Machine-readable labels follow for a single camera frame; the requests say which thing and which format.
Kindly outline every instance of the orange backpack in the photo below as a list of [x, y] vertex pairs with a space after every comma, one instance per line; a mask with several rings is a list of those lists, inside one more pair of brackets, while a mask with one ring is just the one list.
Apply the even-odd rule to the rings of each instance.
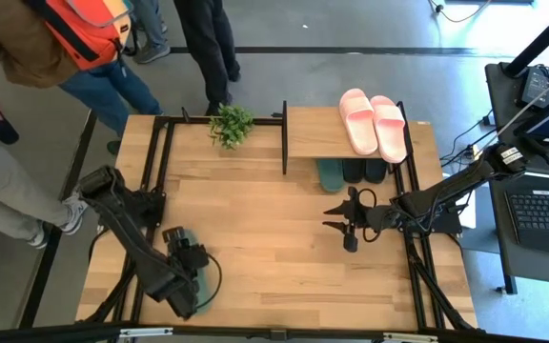
[[77, 67], [90, 70], [113, 61], [131, 31], [128, 0], [25, 0]]

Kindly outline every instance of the concrete floor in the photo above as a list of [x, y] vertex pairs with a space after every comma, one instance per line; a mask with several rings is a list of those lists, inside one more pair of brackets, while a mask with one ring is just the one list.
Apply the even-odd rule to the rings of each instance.
[[[170, 27], [170, 44], [184, 46], [173, 3], [163, 0], [161, 5]], [[283, 100], [292, 106], [333, 106], [344, 91], [360, 87], [368, 94], [403, 100], [410, 119], [431, 121], [440, 154], [448, 153], [452, 139], [490, 110], [483, 68], [509, 58], [488, 56], [518, 53], [549, 23], [549, 0], [539, 0], [533, 7], [490, 6], [463, 24], [434, 18], [427, 0], [228, 0], [225, 5], [239, 47], [475, 49], [478, 56], [473, 57], [238, 55], [243, 79], [232, 87], [234, 101], [258, 115], [280, 111]], [[450, 16], [463, 17], [476, 6], [447, 5], [446, 9]], [[539, 62], [549, 65], [549, 50]], [[202, 78], [189, 55], [171, 55], [133, 69], [148, 83], [167, 114], [179, 114], [181, 106], [190, 113], [205, 110]], [[57, 194], [87, 109], [59, 89], [12, 85], [1, 69], [0, 103], [21, 134], [11, 152], [40, 185]], [[457, 146], [479, 136], [480, 129], [475, 129]], [[97, 126], [83, 173], [113, 163], [105, 151], [105, 142], [112, 138], [110, 131]], [[61, 240], [37, 326], [72, 323], [95, 223], [96, 216], [89, 213], [82, 231]], [[17, 324], [37, 256], [24, 243], [0, 234], [0, 329]], [[466, 252], [464, 259], [481, 328], [490, 333], [549, 339], [549, 283], [520, 279], [519, 295], [500, 295], [493, 291], [502, 284], [498, 256]]]

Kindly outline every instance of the brown jacket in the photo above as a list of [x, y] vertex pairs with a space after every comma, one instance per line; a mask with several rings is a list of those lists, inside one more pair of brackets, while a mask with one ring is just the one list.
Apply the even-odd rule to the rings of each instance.
[[37, 88], [56, 86], [78, 71], [23, 0], [0, 0], [0, 62], [8, 80]]

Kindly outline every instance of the pink slide sandal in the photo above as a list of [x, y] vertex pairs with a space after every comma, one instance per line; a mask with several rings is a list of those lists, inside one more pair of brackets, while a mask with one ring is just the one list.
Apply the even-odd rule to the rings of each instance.
[[399, 163], [406, 158], [404, 126], [406, 121], [401, 111], [391, 99], [377, 95], [370, 100], [374, 109], [374, 128], [380, 155], [389, 163]]
[[355, 152], [368, 155], [378, 149], [373, 124], [374, 109], [362, 90], [352, 89], [342, 95], [340, 116]]

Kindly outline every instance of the potted plant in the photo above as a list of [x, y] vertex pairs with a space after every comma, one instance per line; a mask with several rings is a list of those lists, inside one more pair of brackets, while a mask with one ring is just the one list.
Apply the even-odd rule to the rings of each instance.
[[219, 105], [219, 116], [209, 122], [213, 144], [219, 142], [222, 148], [235, 150], [252, 130], [254, 116], [251, 112], [238, 106]]

